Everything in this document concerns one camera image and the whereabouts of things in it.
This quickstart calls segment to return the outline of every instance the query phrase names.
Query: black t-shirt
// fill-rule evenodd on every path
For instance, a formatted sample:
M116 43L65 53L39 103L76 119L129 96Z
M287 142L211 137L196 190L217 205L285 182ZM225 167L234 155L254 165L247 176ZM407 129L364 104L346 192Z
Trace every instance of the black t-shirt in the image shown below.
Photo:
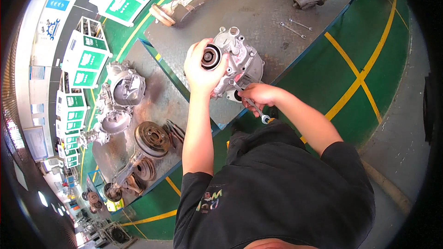
M244 248L264 238L321 249L362 243L375 203L355 148L336 142L317 159L287 128L251 135L214 177L183 176L174 248Z

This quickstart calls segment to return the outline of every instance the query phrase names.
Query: open-end wrench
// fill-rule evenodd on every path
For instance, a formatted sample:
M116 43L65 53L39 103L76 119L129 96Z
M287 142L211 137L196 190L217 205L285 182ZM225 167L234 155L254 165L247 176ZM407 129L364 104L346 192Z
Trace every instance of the open-end wrench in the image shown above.
M237 85L237 83L235 82L234 79L230 79L228 83L229 83L229 85L235 87L235 89L236 89L237 91L239 91L239 92L243 91L243 90L241 89L241 87L239 87L239 86ZM269 123L269 120L271 119L271 117L270 117L269 115L264 114L264 113L263 113L263 112L257 107L257 105L255 105L254 102L252 102L251 99L246 98L246 97L244 97L244 99L246 100L246 102L248 102L252 107L254 107L254 108L257 110L257 112L259 113L259 115L260 115L260 117L261 117L261 122L262 122L263 124L268 124L268 123Z
M312 27L307 27L306 25L303 25L300 22L293 21L292 19L289 19L289 21L292 22L292 23L298 24L300 26L303 26L304 28L309 29L309 31L314 30Z
M305 36L305 35L302 35L302 34L297 33L295 30L293 30L292 28L289 28L289 27L286 26L284 23L280 22L280 25L283 26L283 27L285 27L286 29L291 30L291 31L294 32L295 34L301 36L302 39L306 39L306 36Z

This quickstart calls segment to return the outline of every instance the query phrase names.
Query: gear logo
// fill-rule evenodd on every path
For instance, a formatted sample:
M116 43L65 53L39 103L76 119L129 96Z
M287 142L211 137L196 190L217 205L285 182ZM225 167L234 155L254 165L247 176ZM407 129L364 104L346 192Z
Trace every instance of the gear logo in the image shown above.
M49 39L51 40L51 41L53 41L54 40L54 36L55 36L55 34L57 33L57 29L58 29L58 24L60 23L60 20L59 19L57 19L56 21L54 21L53 23L50 23L49 22L49 20L48 20L48 23L47 23L47 30L46 30L46 33L47 33L47 35L49 36Z

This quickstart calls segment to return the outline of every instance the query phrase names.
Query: hand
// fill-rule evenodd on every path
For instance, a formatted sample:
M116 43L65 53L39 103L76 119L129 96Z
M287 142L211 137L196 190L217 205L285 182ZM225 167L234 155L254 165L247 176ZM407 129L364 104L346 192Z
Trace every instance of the hand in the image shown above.
M275 105L275 101L280 91L281 89L276 86L251 83L246 87L244 91L238 92L238 95L242 97L241 102L243 103L243 106L254 113L255 117L257 118L260 116L260 114L245 100L245 98L251 99L260 110L263 110L263 107L265 105L269 107Z
M185 73L191 93L202 96L210 96L228 67L229 54L225 53L222 55L221 62L216 69L207 71L202 68L203 51L210 42L212 42L212 39L204 39L191 45L185 61Z

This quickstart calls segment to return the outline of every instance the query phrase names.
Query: diamond plate steel surface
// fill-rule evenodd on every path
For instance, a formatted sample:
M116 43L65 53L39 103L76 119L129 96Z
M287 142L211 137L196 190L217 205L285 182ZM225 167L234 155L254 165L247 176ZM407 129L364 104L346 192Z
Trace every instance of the diamond plate steel surface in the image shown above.
M193 0L195 9L179 6L174 13L177 21L172 27L152 23L145 36L170 68L189 88L183 74L183 63L191 44L214 37L220 26L236 26L265 61L262 81L272 83L340 14L350 0L327 0L323 6L308 10L292 7L293 0ZM288 19L313 28L292 24ZM307 36L306 40L280 26L284 22ZM211 100L210 116L223 129L243 106L226 98Z
M139 105L133 108L132 123L123 133L111 136L107 144L100 145L94 142L92 145L94 159L108 183L128 163L134 153L134 130L140 123L152 121L162 126L166 123L166 119L170 119L186 130L188 120L189 103L175 88L141 41L135 42L126 59L133 62L133 67L145 77L145 97ZM177 168L182 160L181 155L181 147L176 150L170 147L165 157L153 161L156 167L156 177L152 181L146 181L147 189L144 194L164 179L171 169ZM136 196L124 193L123 198L125 205L128 205Z

